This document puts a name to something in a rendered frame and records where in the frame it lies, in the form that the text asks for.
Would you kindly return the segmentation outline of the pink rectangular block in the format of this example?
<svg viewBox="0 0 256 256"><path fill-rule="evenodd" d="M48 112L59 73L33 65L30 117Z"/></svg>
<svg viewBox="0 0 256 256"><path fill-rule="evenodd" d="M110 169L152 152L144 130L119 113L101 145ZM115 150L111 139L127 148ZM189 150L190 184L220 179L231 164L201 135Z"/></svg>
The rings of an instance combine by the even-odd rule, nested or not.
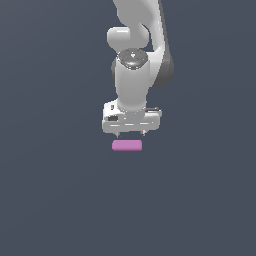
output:
<svg viewBox="0 0 256 256"><path fill-rule="evenodd" d="M114 140L112 142L112 149L114 151L141 151L141 140Z"/></svg>

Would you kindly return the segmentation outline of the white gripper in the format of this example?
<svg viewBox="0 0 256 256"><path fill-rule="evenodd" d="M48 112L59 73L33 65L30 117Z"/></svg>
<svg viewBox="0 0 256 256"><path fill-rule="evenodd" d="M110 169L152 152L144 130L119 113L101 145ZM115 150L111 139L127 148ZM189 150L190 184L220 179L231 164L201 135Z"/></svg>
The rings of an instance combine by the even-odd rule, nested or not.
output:
<svg viewBox="0 0 256 256"><path fill-rule="evenodd" d="M120 110L116 101L107 102L103 108L102 130L113 133L121 138L121 133L139 131L142 136L150 130L157 130L160 126L162 110L155 108L142 108L136 112Z"/></svg>

